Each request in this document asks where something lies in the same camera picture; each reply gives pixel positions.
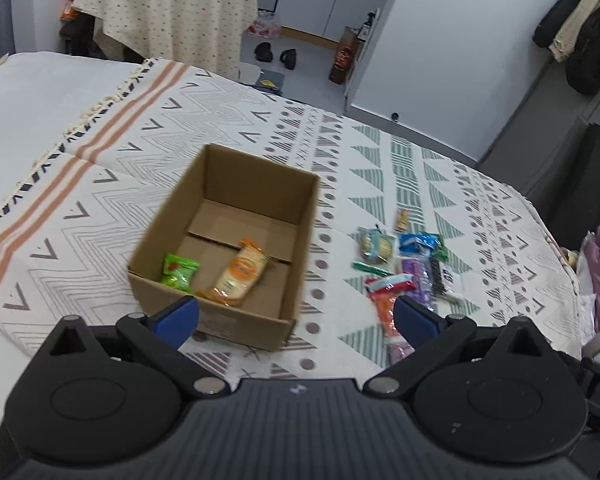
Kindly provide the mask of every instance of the ribbed black surface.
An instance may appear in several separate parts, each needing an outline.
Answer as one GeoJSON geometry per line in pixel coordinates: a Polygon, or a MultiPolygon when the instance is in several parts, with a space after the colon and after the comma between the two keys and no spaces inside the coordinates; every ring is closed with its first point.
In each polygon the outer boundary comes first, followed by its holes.
{"type": "Polygon", "coordinates": [[[400,402],[353,380],[244,380],[190,410],[171,437],[128,463],[63,470],[26,463],[14,480],[586,480],[566,459],[520,469],[464,462],[435,447],[400,402]]]}

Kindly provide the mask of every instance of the tile floor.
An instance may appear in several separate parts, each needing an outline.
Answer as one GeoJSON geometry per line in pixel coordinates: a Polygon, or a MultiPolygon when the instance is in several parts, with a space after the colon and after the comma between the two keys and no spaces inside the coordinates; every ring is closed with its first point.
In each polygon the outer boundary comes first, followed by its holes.
{"type": "Polygon", "coordinates": [[[336,85],[329,81],[334,54],[333,50],[294,38],[283,36],[274,40],[265,40],[245,32],[242,36],[240,61],[284,74],[285,82],[282,85],[284,97],[342,115],[344,113],[344,85],[336,85]],[[271,63],[259,62],[253,54],[257,44],[262,41],[271,43],[273,51],[273,62],[271,63]],[[288,48],[298,51],[298,62],[296,62],[294,70],[287,70],[280,63],[280,53],[288,48]]]}

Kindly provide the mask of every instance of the open cardboard box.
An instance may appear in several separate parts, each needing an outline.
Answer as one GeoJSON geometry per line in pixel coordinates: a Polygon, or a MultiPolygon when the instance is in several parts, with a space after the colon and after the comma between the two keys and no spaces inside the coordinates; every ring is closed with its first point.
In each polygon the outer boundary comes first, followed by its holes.
{"type": "Polygon", "coordinates": [[[144,233],[128,264],[136,300],[154,314],[185,295],[163,285],[166,253],[200,262],[191,280],[198,330],[275,350],[296,321],[318,197],[317,175],[257,156],[206,145],[144,233]],[[270,256],[261,278],[237,306],[200,298],[249,238],[270,256]]]}

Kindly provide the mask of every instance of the shoe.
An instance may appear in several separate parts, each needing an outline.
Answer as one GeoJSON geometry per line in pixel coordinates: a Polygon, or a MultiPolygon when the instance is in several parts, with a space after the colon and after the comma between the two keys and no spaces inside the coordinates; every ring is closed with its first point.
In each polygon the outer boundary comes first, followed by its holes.
{"type": "Polygon", "coordinates": [[[273,61],[273,52],[271,51],[271,44],[268,41],[263,41],[253,51],[258,61],[270,63],[273,61]]]}
{"type": "Polygon", "coordinates": [[[286,69],[293,70],[296,67],[297,56],[298,54],[296,54],[296,50],[294,48],[290,48],[280,54],[280,61],[286,69]]]}

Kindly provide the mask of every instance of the patterned tablecloth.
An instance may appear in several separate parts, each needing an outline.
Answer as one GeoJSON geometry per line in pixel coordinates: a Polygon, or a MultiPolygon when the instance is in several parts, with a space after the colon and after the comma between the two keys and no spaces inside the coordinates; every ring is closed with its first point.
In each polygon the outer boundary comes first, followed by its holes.
{"type": "MultiPolygon", "coordinates": [[[[298,323],[265,352],[195,334],[181,348],[233,384],[241,377],[356,377],[386,366],[382,328],[351,268],[356,230],[388,229],[398,206],[440,232],[466,298],[442,315],[536,322],[578,355],[577,282],[513,189],[408,140],[241,86],[151,61],[119,97],[69,130],[0,211],[0,328],[35,352],[56,320],[109,324],[138,309],[125,264],[190,160],[216,142],[321,177],[298,323]]],[[[253,186],[264,183],[252,182],[253,186]]]]}
{"type": "Polygon", "coordinates": [[[238,80],[240,39],[256,19],[256,0],[75,0],[96,16],[94,40],[109,59],[122,45],[238,80]]]}

